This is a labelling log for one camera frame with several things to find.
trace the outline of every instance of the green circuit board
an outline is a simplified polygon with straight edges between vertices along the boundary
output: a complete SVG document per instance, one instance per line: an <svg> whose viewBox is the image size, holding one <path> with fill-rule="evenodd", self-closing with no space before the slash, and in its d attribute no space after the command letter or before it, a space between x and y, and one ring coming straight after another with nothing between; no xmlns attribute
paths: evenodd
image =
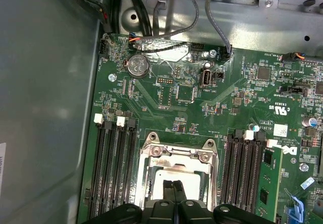
<svg viewBox="0 0 323 224"><path fill-rule="evenodd" d="M133 203L139 149L151 131L162 142L183 146L202 147L207 139L214 139L221 195L228 134L249 130L250 124L265 133L267 145L269 139L278 144L264 146L261 153L254 213L274 222L280 216L281 223L292 223L287 212L297 204L294 196L304 204L304 223L323 223L312 212L323 195L319 177L323 65L283 61L281 54L272 52L234 48L228 57L223 46L167 40L129 45L128 40L126 35L102 40L78 223L122 204L122 198L113 204L106 198L111 199L111 188L120 189L115 196L122 194L123 180L129 182L124 202ZM134 55L148 62L147 71L140 71L141 78L133 77L135 72L129 69ZM211 76L204 82L201 77L206 67ZM297 91L286 90L288 86ZM95 114L102 114L105 122L115 123L123 117L129 126L130 119L135 121L135 129L124 133L127 144L122 150L109 148L111 137L100 133L93 121ZM305 128L305 118L317 119L317 126ZM129 151L133 152L130 164ZM308 171L301 171L301 164ZM116 173L117 180L111 177ZM314 183L303 189L301 184L310 177Z"/></svg>

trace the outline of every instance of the screw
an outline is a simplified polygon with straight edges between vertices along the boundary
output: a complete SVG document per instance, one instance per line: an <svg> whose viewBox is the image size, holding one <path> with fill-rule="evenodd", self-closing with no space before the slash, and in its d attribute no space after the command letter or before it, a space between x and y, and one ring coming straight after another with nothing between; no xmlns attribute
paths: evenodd
<svg viewBox="0 0 323 224"><path fill-rule="evenodd" d="M115 82L117 80L117 76L115 74L110 74L108 76L109 81Z"/></svg>
<svg viewBox="0 0 323 224"><path fill-rule="evenodd" d="M229 208L227 208L226 206L222 206L222 207L220 207L220 211L223 211L223 212L229 212L229 211L230 211L230 209L229 209Z"/></svg>
<svg viewBox="0 0 323 224"><path fill-rule="evenodd" d="M210 159L210 157L206 153L203 153L201 159L203 162L207 162Z"/></svg>
<svg viewBox="0 0 323 224"><path fill-rule="evenodd" d="M186 201L185 204L188 205L188 206L193 206L194 202L193 201Z"/></svg>
<svg viewBox="0 0 323 224"><path fill-rule="evenodd" d="M302 172L307 172L309 170L309 166L305 163L301 163L299 165L299 169L302 171Z"/></svg>
<svg viewBox="0 0 323 224"><path fill-rule="evenodd" d="M266 0L264 4L266 5L267 8L269 8L273 5L273 3L274 3L273 0Z"/></svg>
<svg viewBox="0 0 323 224"><path fill-rule="evenodd" d="M211 58L215 58L215 57L216 57L216 55L217 55L217 51L215 51L214 49L212 49L212 50L210 50L210 51L208 52L208 54L209 54L209 56L210 56Z"/></svg>

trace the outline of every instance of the wire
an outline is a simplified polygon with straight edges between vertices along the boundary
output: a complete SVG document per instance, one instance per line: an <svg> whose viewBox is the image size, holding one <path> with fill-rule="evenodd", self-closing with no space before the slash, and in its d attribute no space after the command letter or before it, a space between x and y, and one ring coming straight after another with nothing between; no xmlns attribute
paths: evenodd
<svg viewBox="0 0 323 224"><path fill-rule="evenodd" d="M132 38L129 41L137 41L137 40L140 40L140 37Z"/></svg>
<svg viewBox="0 0 323 224"><path fill-rule="evenodd" d="M119 34L119 14L121 7L121 0L111 0L111 25L114 33Z"/></svg>
<svg viewBox="0 0 323 224"><path fill-rule="evenodd" d="M153 9L152 13L152 31L154 36L159 35L159 9L162 7L164 3L163 2L157 2L155 8Z"/></svg>
<svg viewBox="0 0 323 224"><path fill-rule="evenodd" d="M217 31L217 33L220 35L220 37L223 40L224 44L226 45L227 53L231 54L230 42L229 42L228 38L225 36L222 29L219 27L219 25L214 20L214 18L212 16L212 13L211 13L211 9L210 9L210 3L211 3L211 0L206 0L205 1L205 12L206 12L207 18L210 21L210 23L212 24L212 26L214 27L214 29Z"/></svg>
<svg viewBox="0 0 323 224"><path fill-rule="evenodd" d="M161 38L165 38L165 37L171 37L171 36L175 36L177 34L180 34L180 33L183 33L185 31L189 31L191 30L197 23L197 20L198 20L198 16L199 16L199 10L198 10L198 5L196 3L195 0L191 0L194 7L195 7L195 18L194 18L194 21L192 22L191 25L189 25L188 27L185 27L183 29L179 29L179 30L176 30L176 31L173 31L173 32L169 32L169 33L165 33L163 35L154 35L154 36L144 36L144 37L141 37L141 40L147 40L147 39L161 39Z"/></svg>
<svg viewBox="0 0 323 224"><path fill-rule="evenodd" d="M151 36L152 35L151 25L150 25L148 12L145 8L145 5L141 0L131 0L131 1L138 16L142 35Z"/></svg>
<svg viewBox="0 0 323 224"><path fill-rule="evenodd" d="M300 58L300 59L302 59L302 60L304 60L304 59L305 59L305 57L301 56L301 55L300 55L300 54L298 54L297 52L296 52L295 54L296 54L296 56L297 56L298 58Z"/></svg>

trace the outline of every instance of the microchip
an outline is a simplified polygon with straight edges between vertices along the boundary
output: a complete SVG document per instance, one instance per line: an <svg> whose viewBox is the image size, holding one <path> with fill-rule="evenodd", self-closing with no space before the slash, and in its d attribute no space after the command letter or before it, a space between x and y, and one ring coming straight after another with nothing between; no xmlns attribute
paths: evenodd
<svg viewBox="0 0 323 224"><path fill-rule="evenodd" d="M185 130L185 127L184 127L184 126L179 126L179 127L178 127L178 131L179 131L179 132L184 132L184 130Z"/></svg>
<svg viewBox="0 0 323 224"><path fill-rule="evenodd" d="M302 139L301 145L302 145L302 147L307 147L307 140Z"/></svg>
<svg viewBox="0 0 323 224"><path fill-rule="evenodd" d="M317 135L317 129L315 128L305 128L305 135L309 137L315 137Z"/></svg>
<svg viewBox="0 0 323 224"><path fill-rule="evenodd" d="M272 158L273 158L273 153L266 150L264 152L263 161L269 165L272 165Z"/></svg>
<svg viewBox="0 0 323 224"><path fill-rule="evenodd" d="M123 112L124 117L132 117L132 112L131 111L125 111Z"/></svg>
<svg viewBox="0 0 323 224"><path fill-rule="evenodd" d="M258 79L269 80L271 70L268 68L259 68L258 69Z"/></svg>
<svg viewBox="0 0 323 224"><path fill-rule="evenodd" d="M117 116L122 116L123 115L123 112L122 112L122 110L116 110L116 115Z"/></svg>
<svg viewBox="0 0 323 224"><path fill-rule="evenodd" d="M242 102L242 99L238 97L235 97L233 100L233 104L235 105L241 105L241 102Z"/></svg>
<svg viewBox="0 0 323 224"><path fill-rule="evenodd" d="M266 139L266 132L257 132L256 140L264 141Z"/></svg>
<svg viewBox="0 0 323 224"><path fill-rule="evenodd" d="M266 190L262 189L260 191L260 200L262 201L262 203L267 205L267 199L268 199L268 193L266 192Z"/></svg>
<svg viewBox="0 0 323 224"><path fill-rule="evenodd" d="M238 114L238 113L240 113L240 109L239 109L239 108L232 108L232 109L231 109L231 112L232 112L233 114Z"/></svg>
<svg viewBox="0 0 323 224"><path fill-rule="evenodd" d="M243 137L243 131L242 131L242 130L240 130L240 129L236 129L236 130L235 130L235 133L234 133L234 136L235 136L236 138L242 138L242 137Z"/></svg>
<svg viewBox="0 0 323 224"><path fill-rule="evenodd" d="M323 82L316 83L315 94L323 95Z"/></svg>

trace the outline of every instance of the capacitor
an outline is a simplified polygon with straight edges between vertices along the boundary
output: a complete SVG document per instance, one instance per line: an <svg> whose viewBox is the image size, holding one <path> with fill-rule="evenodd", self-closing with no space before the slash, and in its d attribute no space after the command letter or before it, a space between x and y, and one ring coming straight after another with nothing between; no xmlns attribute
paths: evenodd
<svg viewBox="0 0 323 224"><path fill-rule="evenodd" d="M317 125L317 120L315 118L310 118L310 117L305 117L302 120L302 124L305 127L316 127Z"/></svg>
<svg viewBox="0 0 323 224"><path fill-rule="evenodd" d="M255 125L255 124L249 124L249 130L252 130L254 132L259 132L260 127L258 125Z"/></svg>

